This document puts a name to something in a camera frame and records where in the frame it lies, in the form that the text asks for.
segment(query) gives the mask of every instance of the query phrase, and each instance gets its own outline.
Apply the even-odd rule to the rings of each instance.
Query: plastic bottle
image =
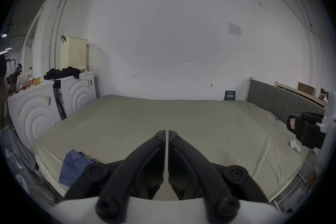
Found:
[[[29,68],[29,85],[34,85],[34,74],[33,74],[33,68]]]

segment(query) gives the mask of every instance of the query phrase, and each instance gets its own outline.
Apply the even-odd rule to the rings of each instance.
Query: bed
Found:
[[[55,125],[35,143],[35,157],[47,180],[58,183],[65,154],[72,149],[102,163],[126,158],[159,130],[175,130],[210,162],[245,167],[269,201],[302,166],[309,149],[297,153],[284,122],[291,113],[323,113],[313,102],[253,79],[246,101],[147,100],[107,95]]]

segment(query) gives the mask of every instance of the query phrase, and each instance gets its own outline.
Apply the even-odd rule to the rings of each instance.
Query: metal bed leg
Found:
[[[303,181],[303,183],[306,185],[307,184],[307,181],[305,180],[305,178],[302,176],[303,173],[299,170],[297,172],[297,175],[299,176],[299,178],[301,178],[301,180]]]
[[[277,202],[275,201],[275,199],[273,200],[273,203],[274,203],[275,207],[278,209],[278,211],[279,211],[280,213],[282,213],[281,210],[280,210],[280,207],[279,207],[279,205],[277,204]]]
[[[297,173],[296,173],[299,178],[301,179],[299,182],[297,182],[297,184],[294,186],[294,188],[292,188],[279,202],[276,202],[275,199],[273,200],[273,203],[275,205],[275,207],[281,212],[280,210],[280,207],[279,207],[279,204],[280,202],[282,202],[284,200],[284,198],[286,198],[300,183],[301,181],[306,185],[307,184],[307,181],[305,180],[305,178],[302,176],[303,173],[299,170]]]

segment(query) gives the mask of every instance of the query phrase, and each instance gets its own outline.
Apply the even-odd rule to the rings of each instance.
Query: gray upholstered headboard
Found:
[[[325,112],[322,107],[304,97],[254,79],[250,80],[247,101],[271,112],[285,124],[290,114]]]

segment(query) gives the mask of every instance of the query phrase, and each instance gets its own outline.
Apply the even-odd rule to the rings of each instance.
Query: white sock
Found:
[[[301,148],[300,146],[296,143],[296,140],[292,140],[289,142],[289,145],[291,146],[292,149],[295,149],[297,153],[300,153]]]

